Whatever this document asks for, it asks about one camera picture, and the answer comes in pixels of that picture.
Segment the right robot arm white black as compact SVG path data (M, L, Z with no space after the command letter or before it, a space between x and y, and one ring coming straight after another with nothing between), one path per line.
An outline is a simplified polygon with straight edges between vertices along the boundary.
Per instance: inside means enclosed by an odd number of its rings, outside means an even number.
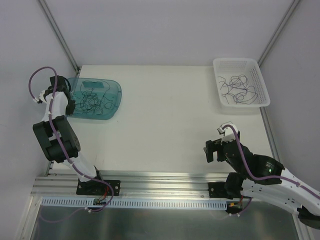
M296 215L304 225L320 228L320 193L295 177L272 157L252 153L229 126L223 136L203 148L208 163L217 160L232 168L223 182L208 183L210 198L258 199Z

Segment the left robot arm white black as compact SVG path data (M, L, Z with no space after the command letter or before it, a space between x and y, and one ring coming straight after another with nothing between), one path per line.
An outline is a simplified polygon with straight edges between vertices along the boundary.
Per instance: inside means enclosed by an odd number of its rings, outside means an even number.
M98 169L81 154L79 139L68 122L75 110L69 81L63 76L52 76L51 86L40 94L46 103L45 114L39 123L32 126L38 143L48 161L63 164L75 171L81 184L95 195L105 189Z

